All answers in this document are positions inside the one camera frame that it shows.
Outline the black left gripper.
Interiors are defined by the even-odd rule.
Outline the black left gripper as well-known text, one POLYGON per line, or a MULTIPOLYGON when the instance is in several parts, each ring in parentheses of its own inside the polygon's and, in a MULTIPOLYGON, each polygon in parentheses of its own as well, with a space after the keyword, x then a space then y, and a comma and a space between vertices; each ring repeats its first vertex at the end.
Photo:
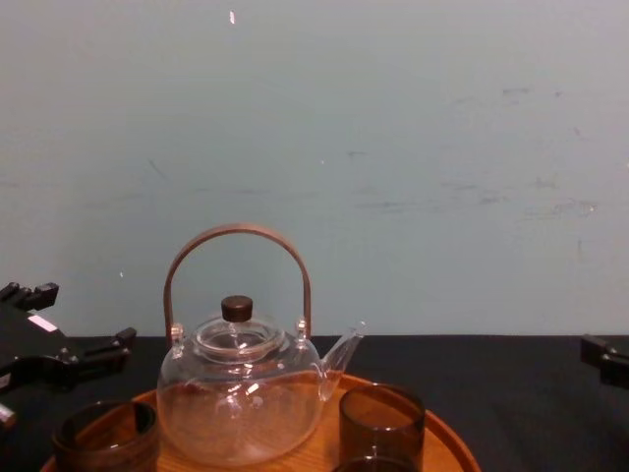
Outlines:
POLYGON ((83 346, 39 315, 24 312, 53 306, 58 292, 59 286, 52 282, 33 289, 10 282, 1 289, 3 393, 27 384, 72 388, 116 374, 126 366, 137 337, 134 328, 83 346))

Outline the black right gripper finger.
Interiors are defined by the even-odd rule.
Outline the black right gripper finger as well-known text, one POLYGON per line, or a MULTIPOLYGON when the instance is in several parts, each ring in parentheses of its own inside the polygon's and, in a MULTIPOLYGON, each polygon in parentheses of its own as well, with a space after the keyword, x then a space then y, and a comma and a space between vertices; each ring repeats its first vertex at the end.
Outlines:
POLYGON ((583 335, 580 338, 580 360, 599 372, 602 384, 628 388, 628 355, 604 339, 583 335))

